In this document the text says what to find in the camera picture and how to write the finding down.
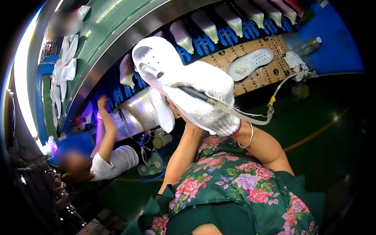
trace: bracelet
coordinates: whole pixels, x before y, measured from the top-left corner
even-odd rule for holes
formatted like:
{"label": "bracelet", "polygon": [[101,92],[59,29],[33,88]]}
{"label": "bracelet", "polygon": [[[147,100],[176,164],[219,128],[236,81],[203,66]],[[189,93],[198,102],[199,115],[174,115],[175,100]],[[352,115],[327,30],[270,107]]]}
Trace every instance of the bracelet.
{"label": "bracelet", "polygon": [[251,125],[251,128],[252,128],[252,134],[251,134],[251,139],[249,140],[247,146],[241,146],[240,143],[238,142],[239,147],[241,147],[242,149],[245,149],[246,147],[248,147],[251,144],[251,142],[252,142],[252,138],[253,138],[253,126],[252,126],[251,123],[250,123],[250,125]]}

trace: shoulder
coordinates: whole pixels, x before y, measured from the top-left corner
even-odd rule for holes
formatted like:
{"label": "shoulder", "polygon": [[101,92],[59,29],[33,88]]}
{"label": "shoulder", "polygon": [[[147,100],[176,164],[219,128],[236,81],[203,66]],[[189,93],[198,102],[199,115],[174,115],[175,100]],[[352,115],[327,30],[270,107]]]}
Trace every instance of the shoulder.
{"label": "shoulder", "polygon": [[114,167],[113,163],[110,161],[108,164],[100,155],[99,153],[94,154],[91,170],[92,171],[108,171]]}

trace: dark hair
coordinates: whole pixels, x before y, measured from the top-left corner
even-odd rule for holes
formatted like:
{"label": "dark hair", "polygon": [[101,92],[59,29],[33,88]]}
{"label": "dark hair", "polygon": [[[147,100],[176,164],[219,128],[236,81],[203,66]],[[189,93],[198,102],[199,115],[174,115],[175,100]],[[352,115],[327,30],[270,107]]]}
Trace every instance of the dark hair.
{"label": "dark hair", "polygon": [[67,185],[74,185],[91,181],[94,178],[94,175],[90,171],[91,164],[92,161],[90,161],[89,165],[82,172],[65,174],[62,173],[61,181],[66,183]]}

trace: plastic bottle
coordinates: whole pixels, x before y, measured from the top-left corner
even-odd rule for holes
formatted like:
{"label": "plastic bottle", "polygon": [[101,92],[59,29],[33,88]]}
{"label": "plastic bottle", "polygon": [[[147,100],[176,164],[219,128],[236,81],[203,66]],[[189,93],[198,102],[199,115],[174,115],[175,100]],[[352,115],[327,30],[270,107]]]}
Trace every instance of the plastic bottle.
{"label": "plastic bottle", "polygon": [[309,54],[312,51],[317,50],[320,47],[320,43],[322,42],[320,37],[314,38],[311,37],[305,43],[300,44],[300,49],[304,54]]}

